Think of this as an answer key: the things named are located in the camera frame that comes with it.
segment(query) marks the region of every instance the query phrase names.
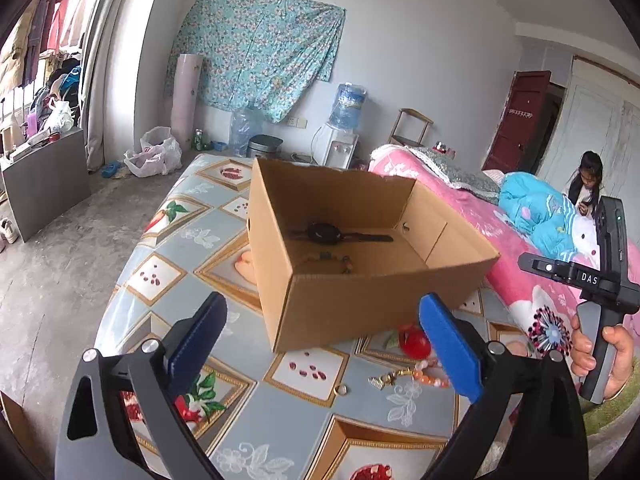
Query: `door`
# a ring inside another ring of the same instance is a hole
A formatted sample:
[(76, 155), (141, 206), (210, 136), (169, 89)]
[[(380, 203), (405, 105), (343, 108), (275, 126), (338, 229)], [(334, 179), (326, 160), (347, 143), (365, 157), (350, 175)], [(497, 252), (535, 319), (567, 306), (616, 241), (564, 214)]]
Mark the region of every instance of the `door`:
[(622, 200), (625, 207), (627, 239), (640, 246), (640, 109), (625, 102), (622, 115), (620, 140), (614, 149), (616, 155), (610, 184), (607, 187), (613, 196)]
[(572, 76), (556, 132), (538, 176), (563, 191), (587, 150), (596, 152), (604, 167), (603, 184), (612, 191), (624, 100), (595, 83)]
[(483, 170), (504, 173), (518, 169), (529, 141), (536, 131), (545, 103), (551, 72), (518, 72), (511, 86), (504, 117)]

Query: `white plastic bag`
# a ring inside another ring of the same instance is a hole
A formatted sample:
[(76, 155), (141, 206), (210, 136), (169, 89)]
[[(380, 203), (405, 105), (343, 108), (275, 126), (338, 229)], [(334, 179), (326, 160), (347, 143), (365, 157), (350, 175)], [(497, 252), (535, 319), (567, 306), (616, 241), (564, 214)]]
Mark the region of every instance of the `white plastic bag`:
[(182, 167), (182, 150), (171, 128), (158, 126), (148, 131), (140, 139), (140, 146), (142, 153), (128, 150), (124, 154), (124, 163), (135, 176), (166, 175)]
[(74, 126), (71, 107), (67, 101), (56, 101), (51, 115), (47, 118), (40, 131), (51, 128), (52, 132), (68, 132)]

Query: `patterned tablecloth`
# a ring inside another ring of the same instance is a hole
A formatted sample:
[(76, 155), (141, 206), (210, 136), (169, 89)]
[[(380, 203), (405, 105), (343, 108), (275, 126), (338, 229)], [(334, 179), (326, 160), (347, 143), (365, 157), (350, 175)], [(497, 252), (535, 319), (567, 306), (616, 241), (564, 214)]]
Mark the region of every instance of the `patterned tablecloth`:
[[(227, 300), (226, 326), (178, 410), (225, 479), (350, 480), (363, 466), (358, 480), (420, 478), (468, 401), (411, 376), (382, 391), (371, 386), (369, 377), (415, 364), (392, 331), (271, 352), (257, 289), (236, 270), (248, 249), (250, 182), (247, 160), (202, 154), (191, 163), (125, 265), (96, 348), (114, 355), (161, 338), (218, 290)], [(455, 314), (485, 340), (529, 345), (490, 288), (476, 290)], [(335, 395), (338, 384), (346, 395)], [(148, 464), (168, 475), (136, 399), (127, 396), (126, 405)]]

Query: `finger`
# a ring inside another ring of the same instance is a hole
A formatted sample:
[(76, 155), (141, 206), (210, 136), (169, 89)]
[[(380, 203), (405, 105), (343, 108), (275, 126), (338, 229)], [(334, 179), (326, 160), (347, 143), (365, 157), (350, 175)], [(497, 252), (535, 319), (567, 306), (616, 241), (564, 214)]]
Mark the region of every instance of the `finger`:
[(596, 367), (596, 359), (589, 354), (583, 352), (573, 352), (571, 357), (574, 359), (576, 366), (584, 368), (585, 370), (593, 370)]
[(591, 343), (589, 338), (579, 330), (574, 330), (574, 332), (571, 334), (571, 341), (573, 341), (574, 348), (578, 352), (584, 352), (585, 354), (590, 354), (591, 349), (593, 349), (593, 343)]
[(586, 377), (589, 373), (588, 370), (585, 370), (581, 366), (578, 366), (575, 362), (571, 363), (571, 371), (578, 377)]
[(625, 383), (633, 368), (634, 342), (631, 334), (622, 325), (606, 326), (602, 329), (602, 337), (616, 348), (611, 375)]
[(604, 327), (602, 337), (604, 341), (615, 346), (618, 353), (633, 354), (634, 340), (622, 325)]

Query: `concrete floor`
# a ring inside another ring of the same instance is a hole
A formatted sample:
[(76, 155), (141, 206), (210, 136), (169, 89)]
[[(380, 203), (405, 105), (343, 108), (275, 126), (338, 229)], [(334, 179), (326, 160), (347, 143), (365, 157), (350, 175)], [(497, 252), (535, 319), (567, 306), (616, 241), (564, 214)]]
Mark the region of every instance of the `concrete floor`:
[[(94, 344), (116, 279), (179, 174), (94, 174), (88, 199), (0, 253), (0, 390), (23, 406), (50, 476), (78, 359)], [(0, 205), (5, 216), (8, 202)]]

